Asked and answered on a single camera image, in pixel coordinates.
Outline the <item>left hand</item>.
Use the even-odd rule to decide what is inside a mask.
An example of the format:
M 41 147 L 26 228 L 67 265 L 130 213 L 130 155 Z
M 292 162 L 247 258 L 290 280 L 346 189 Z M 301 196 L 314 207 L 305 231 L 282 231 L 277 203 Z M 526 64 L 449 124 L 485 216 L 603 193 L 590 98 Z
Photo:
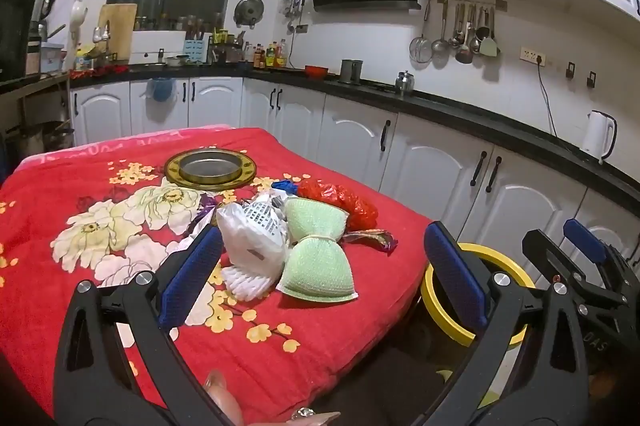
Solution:
M 246 425 L 238 400 L 227 388 L 226 379 L 220 371 L 210 372 L 203 388 L 216 406 L 232 421 L 233 425 Z M 340 416 L 340 412 L 320 413 L 280 423 L 264 423 L 264 426 L 324 426 L 329 425 Z

